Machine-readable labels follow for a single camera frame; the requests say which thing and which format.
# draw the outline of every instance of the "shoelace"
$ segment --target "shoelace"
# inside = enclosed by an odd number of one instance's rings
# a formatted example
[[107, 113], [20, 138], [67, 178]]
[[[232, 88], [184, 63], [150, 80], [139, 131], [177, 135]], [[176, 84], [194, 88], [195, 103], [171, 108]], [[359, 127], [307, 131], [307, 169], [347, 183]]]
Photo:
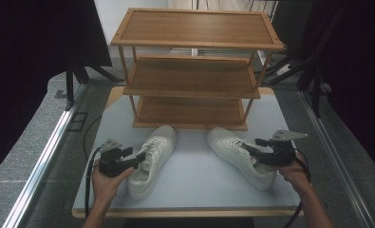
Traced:
[[250, 142], [248, 140], [242, 140], [239, 138], [231, 138], [230, 140], [227, 140], [224, 143], [229, 148], [236, 148], [236, 147], [240, 147], [242, 143], [250, 143]]
[[142, 148], [145, 149], [150, 147], [150, 151], [152, 153], [152, 162], [157, 162], [159, 159], [159, 152], [165, 146], [165, 139], [162, 138], [154, 138], [149, 142], [142, 145]]

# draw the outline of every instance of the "forearm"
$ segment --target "forearm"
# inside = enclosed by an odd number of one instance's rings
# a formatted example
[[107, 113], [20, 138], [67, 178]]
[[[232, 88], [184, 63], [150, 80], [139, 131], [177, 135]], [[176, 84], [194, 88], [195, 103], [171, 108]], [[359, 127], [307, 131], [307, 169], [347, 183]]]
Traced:
[[333, 227], [327, 212], [310, 184], [295, 187], [303, 204], [307, 227]]
[[90, 210], [89, 216], [86, 218], [84, 228], [102, 227], [104, 216], [110, 206], [110, 201], [96, 200]]

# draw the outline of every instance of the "wooden shoe rack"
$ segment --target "wooden shoe rack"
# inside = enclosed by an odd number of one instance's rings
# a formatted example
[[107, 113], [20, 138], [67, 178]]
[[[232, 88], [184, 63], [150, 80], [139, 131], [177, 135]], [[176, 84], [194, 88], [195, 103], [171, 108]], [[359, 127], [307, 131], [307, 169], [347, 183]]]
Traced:
[[[119, 49], [135, 127], [247, 130], [246, 118], [272, 53], [283, 49], [266, 13], [129, 9], [112, 41]], [[131, 47], [128, 70], [123, 47]], [[250, 58], [137, 55], [136, 47], [248, 50]], [[254, 76], [258, 50], [267, 58]], [[134, 96], [139, 96], [136, 105]], [[244, 108], [242, 99], [249, 103]]]

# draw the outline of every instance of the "metal rail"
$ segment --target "metal rail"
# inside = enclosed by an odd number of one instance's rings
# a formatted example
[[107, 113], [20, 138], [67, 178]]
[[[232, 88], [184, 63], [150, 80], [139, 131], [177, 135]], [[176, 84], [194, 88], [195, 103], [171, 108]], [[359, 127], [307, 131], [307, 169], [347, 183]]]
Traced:
[[335, 173], [338, 179], [342, 183], [344, 190], [347, 193], [350, 203], [362, 225], [362, 227], [375, 227], [373, 218], [371, 217], [367, 205], [361, 196], [358, 188], [356, 187], [353, 178], [348, 173], [344, 163], [342, 162], [337, 149], [335, 148], [328, 132], [324, 128], [323, 122], [316, 117], [311, 108], [311, 101], [309, 95], [306, 92], [299, 91], [299, 96], [304, 103], [306, 110], [308, 111], [309, 117], [314, 125], [314, 128], [320, 137], [323, 146], [326, 148], [328, 157], [335, 169]]
[[[85, 87], [86, 85], [79, 85], [75, 94], [75, 101], [80, 101], [81, 96], [84, 94]], [[56, 152], [57, 146], [59, 145], [62, 137], [66, 132], [66, 128], [68, 127], [68, 124], [75, 110], [77, 109], [78, 104], [79, 102], [75, 102], [74, 106], [72, 106], [68, 111], [65, 111], [62, 114], [59, 122], [54, 128], [53, 133], [51, 134], [45, 146], [45, 149], [43, 150], [39, 160], [36, 162], [36, 165], [33, 168], [27, 180], [27, 183], [25, 184], [21, 194], [19, 195], [11, 211], [9, 212], [9, 216], [4, 222], [3, 228], [19, 226], [24, 214], [28, 210], [30, 202], [35, 195], [37, 188], [39, 187], [40, 182], [42, 181], [44, 174], [47, 171], [51, 159]]]

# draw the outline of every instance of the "gray floor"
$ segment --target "gray floor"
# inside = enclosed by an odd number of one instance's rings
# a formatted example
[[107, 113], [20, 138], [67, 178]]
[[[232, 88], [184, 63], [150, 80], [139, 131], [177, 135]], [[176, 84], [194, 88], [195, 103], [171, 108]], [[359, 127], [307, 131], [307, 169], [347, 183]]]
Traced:
[[[169, 49], [145, 48], [139, 51], [141, 53], [167, 53]], [[117, 51], [110, 49], [110, 53], [114, 66], [106, 69], [114, 75], [122, 76]], [[43, 177], [36, 196], [21, 222], [21, 227], [80, 227], [84, 222], [83, 219], [72, 217], [70, 213], [86, 166], [83, 150], [84, 134], [87, 128], [102, 115], [110, 89], [116, 85], [91, 69], [88, 70], [88, 74], [91, 79], [76, 110], [81, 114], [87, 113], [84, 127], [77, 131], [80, 127], [79, 123], [70, 125], [69, 129], [72, 130], [67, 130], [65, 139], [60, 143], [47, 174]], [[353, 209], [352, 201], [337, 177], [326, 149], [295, 89], [296, 80], [297, 76], [291, 77], [278, 85], [273, 85], [272, 88], [290, 130], [306, 132], [310, 135], [308, 139], [295, 143], [308, 155], [313, 186], [326, 205], [328, 214], [336, 227], [362, 227]], [[65, 76], [57, 75], [50, 80], [47, 95], [21, 139], [0, 166], [0, 227], [4, 224], [12, 205], [24, 187], [34, 164], [39, 159], [54, 126], [65, 109], [66, 97], [60, 96], [62, 92], [66, 92]], [[332, 110], [327, 102], [327, 97], [322, 97], [320, 109], [321, 120], [375, 222], [375, 164]], [[99, 121], [93, 124], [86, 134], [87, 154], [98, 127]], [[202, 224], [206, 224], [208, 227], [253, 227], [253, 224], [255, 227], [282, 227], [288, 219], [288, 217], [226, 220], [211, 218], [209, 222], [208, 220], [204, 223], [201, 223], [202, 220], [190, 220], [192, 223], [188, 224], [191, 226], [201, 224], [200, 227]], [[117, 218], [108, 219], [105, 227], [123, 227], [124, 225], [125, 227], [146, 227], [146, 222], [150, 222], [150, 227], [163, 227], [163, 224], [180, 226], [179, 220], [125, 220]], [[299, 218], [292, 227], [304, 227], [303, 218]]]

